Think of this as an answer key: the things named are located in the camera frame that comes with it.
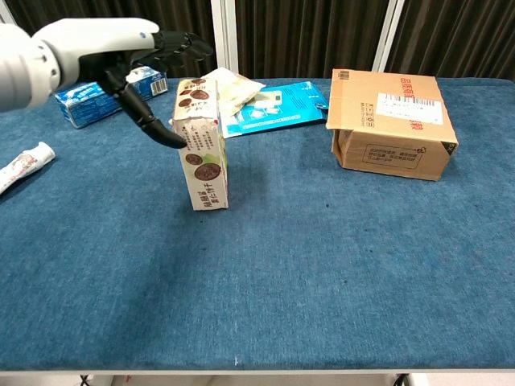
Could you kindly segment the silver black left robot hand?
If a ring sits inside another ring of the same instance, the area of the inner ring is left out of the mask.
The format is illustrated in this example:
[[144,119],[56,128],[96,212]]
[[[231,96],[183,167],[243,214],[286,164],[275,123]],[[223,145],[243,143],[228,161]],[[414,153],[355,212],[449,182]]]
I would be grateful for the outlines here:
[[185,55],[204,60],[213,49],[198,35],[165,31],[144,18],[63,18],[33,37],[45,43],[56,58],[59,90],[96,82],[152,140],[174,149],[186,146],[182,137],[155,117],[126,77],[136,65],[166,72],[183,66]]

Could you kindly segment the red white snack packet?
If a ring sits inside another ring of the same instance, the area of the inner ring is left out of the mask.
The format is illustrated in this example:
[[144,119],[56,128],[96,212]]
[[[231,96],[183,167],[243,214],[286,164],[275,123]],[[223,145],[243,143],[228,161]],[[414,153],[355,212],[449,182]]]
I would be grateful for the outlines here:
[[193,209],[227,209],[227,158],[216,81],[181,80],[170,124],[187,143],[179,157]]

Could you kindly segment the blue cookie box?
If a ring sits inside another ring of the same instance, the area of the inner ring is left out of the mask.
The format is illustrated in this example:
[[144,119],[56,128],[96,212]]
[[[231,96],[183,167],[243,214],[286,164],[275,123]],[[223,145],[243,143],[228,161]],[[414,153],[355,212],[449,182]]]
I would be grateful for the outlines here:
[[[144,101],[168,91],[167,74],[150,67],[133,69],[126,77]],[[64,118],[76,129],[84,128],[121,110],[120,105],[96,83],[76,84],[54,95]]]

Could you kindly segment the brown cardboard shipping box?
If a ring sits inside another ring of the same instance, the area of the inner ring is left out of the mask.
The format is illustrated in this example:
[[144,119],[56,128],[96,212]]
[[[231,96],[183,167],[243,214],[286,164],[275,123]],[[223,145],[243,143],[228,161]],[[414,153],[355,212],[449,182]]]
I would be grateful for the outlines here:
[[335,69],[326,127],[349,170],[437,181],[459,146],[433,76]]

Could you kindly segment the beige snack bag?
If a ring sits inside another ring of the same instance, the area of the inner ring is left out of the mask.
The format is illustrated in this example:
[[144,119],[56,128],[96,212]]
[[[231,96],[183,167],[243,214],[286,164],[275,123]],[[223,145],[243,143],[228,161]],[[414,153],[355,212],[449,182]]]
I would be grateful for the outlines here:
[[218,107],[223,117],[238,113],[265,87],[263,83],[250,80],[223,67],[202,76],[202,79],[216,81]]

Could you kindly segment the white toothpaste tube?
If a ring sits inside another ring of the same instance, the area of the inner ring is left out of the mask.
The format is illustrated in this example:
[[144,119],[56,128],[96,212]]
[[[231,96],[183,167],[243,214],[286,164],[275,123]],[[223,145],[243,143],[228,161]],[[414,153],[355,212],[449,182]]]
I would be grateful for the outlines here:
[[24,150],[0,170],[0,195],[20,179],[46,166],[55,157],[55,151],[45,142]]

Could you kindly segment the blue white flat package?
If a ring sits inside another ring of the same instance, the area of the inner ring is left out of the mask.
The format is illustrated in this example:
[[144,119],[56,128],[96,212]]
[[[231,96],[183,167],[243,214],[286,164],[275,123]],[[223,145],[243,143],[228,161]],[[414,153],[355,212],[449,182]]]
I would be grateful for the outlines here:
[[327,118],[328,100],[310,81],[266,87],[223,125],[225,138],[309,124]]

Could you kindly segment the blue table cloth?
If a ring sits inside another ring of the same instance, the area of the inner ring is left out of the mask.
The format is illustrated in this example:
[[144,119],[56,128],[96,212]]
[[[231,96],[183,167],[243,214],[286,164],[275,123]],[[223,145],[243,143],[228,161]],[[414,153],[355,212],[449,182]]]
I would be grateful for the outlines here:
[[123,113],[0,113],[0,371],[515,369],[515,83],[441,79],[438,182],[342,169],[323,125],[231,138],[229,208]]

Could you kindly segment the white frame post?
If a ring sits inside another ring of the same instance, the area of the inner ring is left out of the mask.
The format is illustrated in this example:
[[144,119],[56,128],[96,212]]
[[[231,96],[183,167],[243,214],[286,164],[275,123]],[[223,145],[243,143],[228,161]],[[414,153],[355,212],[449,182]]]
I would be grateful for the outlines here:
[[235,0],[211,0],[216,61],[219,67],[239,73]]
[[9,23],[17,25],[17,22],[10,11],[9,6],[6,3],[6,0],[0,0],[0,23]]
[[373,60],[373,72],[383,72],[385,70],[404,4],[405,0],[389,0],[388,2]]

